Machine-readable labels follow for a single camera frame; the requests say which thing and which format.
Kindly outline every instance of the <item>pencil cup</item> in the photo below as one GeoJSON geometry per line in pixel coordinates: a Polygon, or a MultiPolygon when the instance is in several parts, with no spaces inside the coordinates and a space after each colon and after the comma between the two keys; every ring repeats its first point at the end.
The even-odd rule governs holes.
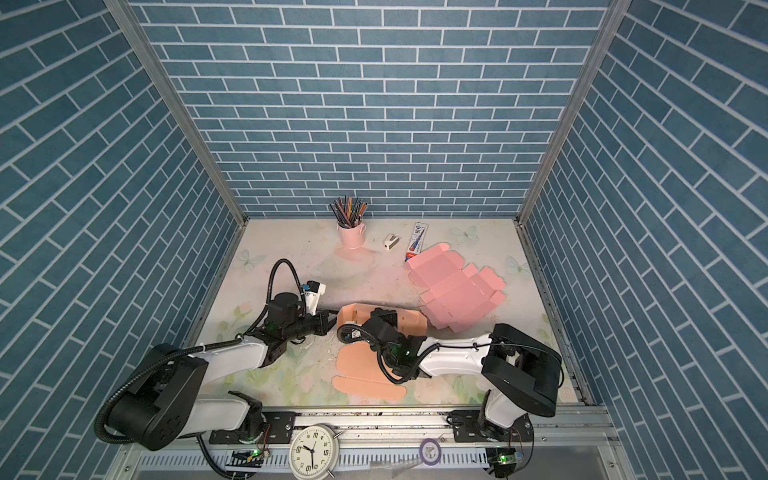
{"type": "Polygon", "coordinates": [[[341,244],[346,248],[354,250],[362,247],[366,242],[366,225],[364,223],[355,228],[344,228],[341,225],[336,225],[336,229],[339,231],[341,244]]]}

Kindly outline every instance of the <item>brick wall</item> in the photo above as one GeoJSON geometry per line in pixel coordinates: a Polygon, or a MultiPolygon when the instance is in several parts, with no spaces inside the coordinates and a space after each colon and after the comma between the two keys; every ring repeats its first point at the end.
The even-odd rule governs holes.
{"type": "Polygon", "coordinates": [[[0,478],[99,478],[96,410],[234,225],[100,0],[0,12],[0,478]]]}
{"type": "Polygon", "coordinates": [[[245,3],[131,2],[250,216],[510,217],[608,0],[245,3]]]}
{"type": "Polygon", "coordinates": [[[529,225],[641,478],[768,478],[768,4],[634,0],[529,225]]]}

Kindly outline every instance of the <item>aluminum frame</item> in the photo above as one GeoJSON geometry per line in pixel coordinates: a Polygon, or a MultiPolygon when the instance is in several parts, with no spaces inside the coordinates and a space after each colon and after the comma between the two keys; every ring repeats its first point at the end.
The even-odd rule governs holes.
{"type": "MultiPolygon", "coordinates": [[[[477,408],[477,406],[344,406],[304,407],[290,410],[296,412],[294,435],[304,427],[324,423],[336,432],[341,432],[339,446],[343,454],[370,451],[384,454],[390,449],[404,452],[417,449],[423,439],[439,439],[443,455],[461,455],[473,449],[506,446],[507,442],[456,443],[452,427],[446,416],[454,409],[477,408]]],[[[279,411],[280,408],[265,408],[265,411],[279,411]]],[[[535,444],[542,446],[596,446],[606,465],[610,480],[631,480],[623,475],[616,451],[620,448],[616,430],[603,406],[559,406],[555,417],[531,416],[535,444]]],[[[524,442],[530,448],[530,442],[524,442]]],[[[289,445],[273,445],[269,450],[274,454],[287,451],[289,445]]],[[[229,457],[232,445],[209,445],[211,455],[219,462],[229,457]]],[[[110,480],[129,480],[138,471],[169,470],[171,466],[196,466],[207,469],[195,439],[172,442],[161,452],[149,452],[142,447],[131,448],[118,454],[107,475],[110,480]],[[162,458],[156,462],[153,458],[162,458]]]]}
{"type": "Polygon", "coordinates": [[[197,312],[197,316],[195,317],[194,322],[192,322],[192,327],[184,337],[184,341],[181,342],[182,348],[186,349],[193,346],[197,341],[197,338],[200,336],[200,332],[203,331],[205,320],[208,318],[210,309],[214,306],[216,297],[219,296],[221,284],[224,282],[224,277],[227,275],[227,271],[230,269],[232,260],[234,260],[235,253],[237,253],[237,248],[240,246],[240,241],[243,239],[243,235],[245,234],[245,229],[248,227],[248,221],[249,220],[247,220],[245,225],[242,227],[238,227],[237,232],[235,232],[234,237],[232,237],[230,245],[227,247],[227,252],[224,254],[224,258],[221,259],[221,264],[216,270],[216,275],[211,280],[210,287],[205,293],[203,303],[200,305],[200,310],[197,312]]]}
{"type": "Polygon", "coordinates": [[[549,178],[549,174],[552,172],[552,168],[563,148],[565,139],[571,132],[571,127],[573,127],[574,121],[576,120],[576,115],[589,93],[589,87],[592,86],[592,82],[595,77],[598,76],[598,70],[605,59],[608,47],[611,46],[611,42],[613,41],[614,36],[616,36],[619,25],[621,24],[621,21],[624,20],[624,14],[627,12],[631,2],[632,0],[613,0],[611,6],[609,6],[608,10],[605,12],[603,21],[600,24],[600,29],[598,30],[598,35],[594,39],[592,48],[589,49],[587,59],[584,61],[584,66],[581,68],[581,72],[576,80],[573,93],[568,97],[568,103],[563,109],[558,126],[550,137],[547,150],[541,158],[541,163],[533,176],[530,188],[528,188],[528,194],[523,200],[520,213],[518,214],[518,221],[521,224],[525,225],[525,222],[528,221],[528,218],[533,212],[536,201],[541,194],[541,189],[544,188],[544,184],[549,178]]]}
{"type": "Polygon", "coordinates": [[[221,173],[221,169],[216,164],[213,154],[210,152],[187,108],[184,106],[184,102],[181,100],[181,96],[176,91],[174,84],[170,81],[170,77],[168,77],[160,57],[157,56],[157,52],[152,48],[147,33],[139,25],[138,18],[133,9],[127,0],[104,0],[104,3],[112,14],[112,18],[114,18],[118,27],[123,32],[123,35],[125,35],[125,39],[128,40],[128,44],[133,48],[134,53],[147,72],[147,75],[149,75],[155,88],[163,98],[170,114],[176,119],[176,123],[178,123],[184,137],[190,142],[192,149],[197,154],[197,159],[210,176],[216,190],[223,198],[235,221],[238,225],[244,227],[247,215],[243,212],[240,204],[237,203],[237,199],[224,175],[221,173]]]}
{"type": "Polygon", "coordinates": [[[541,264],[538,262],[538,257],[536,256],[536,252],[533,248],[531,237],[528,235],[528,230],[519,222],[515,222],[515,229],[518,232],[520,244],[522,245],[523,252],[525,253],[525,259],[528,261],[528,266],[531,267],[531,275],[536,282],[536,287],[538,288],[539,295],[541,296],[541,301],[544,304],[544,310],[547,312],[547,316],[549,317],[549,323],[552,327],[554,337],[558,341],[558,346],[560,347],[560,353],[563,356],[563,361],[565,361],[565,366],[567,367],[568,373],[570,373],[572,377],[575,378],[576,393],[580,400],[586,405],[594,405],[594,395],[589,388],[589,383],[587,382],[587,377],[584,375],[584,371],[579,366],[578,358],[576,357],[576,353],[571,346],[571,341],[568,338],[568,334],[565,332],[560,310],[558,310],[558,306],[554,302],[554,297],[552,296],[552,292],[549,289],[549,284],[544,277],[544,271],[541,269],[541,264]]]}

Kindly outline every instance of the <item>table surface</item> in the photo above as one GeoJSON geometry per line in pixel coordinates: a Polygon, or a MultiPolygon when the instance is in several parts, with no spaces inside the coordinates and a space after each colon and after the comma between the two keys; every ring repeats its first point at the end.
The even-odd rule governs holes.
{"type": "MultiPolygon", "coordinates": [[[[350,303],[370,303],[417,310],[422,291],[408,279],[403,268],[408,239],[417,220],[368,219],[366,244],[358,250],[341,247],[334,220],[251,220],[198,338],[209,343],[233,338],[258,317],[266,299],[272,265],[287,258],[300,280],[327,285],[320,306],[337,310],[350,303]],[[384,238],[401,237],[392,250],[384,238]]],[[[422,219],[429,228],[424,250],[447,242],[465,264],[491,267],[506,282],[504,302],[472,328],[461,333],[429,327],[427,335],[438,338],[469,338],[489,332],[495,323],[509,323],[537,340],[558,349],[522,245],[512,220],[422,219]]],[[[273,295],[296,290],[290,271],[281,266],[273,295]]],[[[201,393],[238,390],[265,406],[348,405],[454,405],[482,402],[490,383],[480,376],[443,375],[405,384],[406,396],[397,402],[348,395],[331,385],[339,375],[336,355],[342,343],[335,330],[324,337],[310,336],[301,346],[288,345],[273,365],[239,372],[205,385],[201,393]]],[[[558,401],[577,402],[567,377],[558,401]]]]}

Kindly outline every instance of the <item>white alarm clock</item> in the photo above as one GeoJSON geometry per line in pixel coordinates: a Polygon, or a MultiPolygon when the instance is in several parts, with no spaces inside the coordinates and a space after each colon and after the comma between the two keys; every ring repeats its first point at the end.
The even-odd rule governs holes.
{"type": "Polygon", "coordinates": [[[299,432],[290,444],[290,469],[299,480],[333,477],[339,460],[339,441],[325,425],[312,425],[299,432]]]}

